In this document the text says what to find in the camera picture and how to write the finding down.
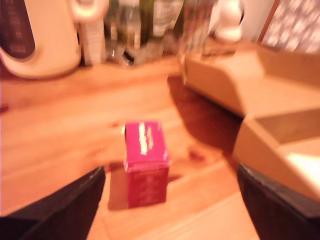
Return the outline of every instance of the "white container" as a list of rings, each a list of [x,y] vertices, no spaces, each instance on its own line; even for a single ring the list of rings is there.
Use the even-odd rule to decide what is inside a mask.
[[[80,0],[82,4],[92,4],[93,0]],[[104,20],[81,23],[79,27],[80,45],[86,66],[101,64],[106,61],[106,42]]]
[[[93,0],[89,6],[78,0],[1,2],[7,19],[1,23],[2,62],[12,74],[27,79],[70,72],[81,60],[75,23],[103,19],[108,7],[109,0]]]
[[[235,43],[242,37],[243,7],[239,0],[229,0],[221,8],[215,37],[223,42]]]
[[[228,0],[219,0],[213,6],[209,33],[213,34],[219,23],[220,10]],[[244,19],[241,25],[242,39],[256,42],[265,26],[275,0],[241,0],[244,6]]]

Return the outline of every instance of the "wooden surface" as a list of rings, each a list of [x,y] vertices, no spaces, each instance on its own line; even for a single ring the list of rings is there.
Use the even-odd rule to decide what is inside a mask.
[[[184,88],[174,57],[25,80],[1,66],[1,215],[105,166],[89,240],[257,240],[231,152],[241,119]],[[127,120],[162,122],[172,164],[165,204],[126,209]]]

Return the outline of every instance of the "wooden countertop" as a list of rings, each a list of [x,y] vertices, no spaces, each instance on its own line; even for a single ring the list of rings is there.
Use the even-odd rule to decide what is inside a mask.
[[[25,80],[1,66],[1,215],[105,166],[88,240],[257,240],[231,152],[241,119],[182,84],[175,57]],[[172,164],[165,204],[125,209],[127,120],[162,122]]]

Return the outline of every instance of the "black object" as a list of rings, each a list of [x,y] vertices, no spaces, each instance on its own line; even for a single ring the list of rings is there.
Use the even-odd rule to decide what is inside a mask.
[[[240,164],[244,204],[261,240],[319,240],[320,203]]]
[[[122,55],[126,60],[128,60],[129,65],[133,65],[135,58],[134,56],[131,56],[130,53],[127,50],[124,50],[124,53]]]
[[[27,7],[24,0],[1,0],[1,48],[11,57],[26,59],[35,51]]]
[[[105,185],[103,167],[0,218],[1,240],[85,240]]]

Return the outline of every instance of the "wood grain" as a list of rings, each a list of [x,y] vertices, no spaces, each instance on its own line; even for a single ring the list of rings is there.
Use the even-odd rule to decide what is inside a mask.
[[[257,122],[280,144],[320,136],[320,109],[261,117]]]
[[[255,239],[230,157],[241,119],[186,89],[175,57],[37,81],[1,66],[1,77],[2,216],[102,165],[106,182],[89,240]],[[145,119],[163,124],[168,200],[126,209],[121,129]]]

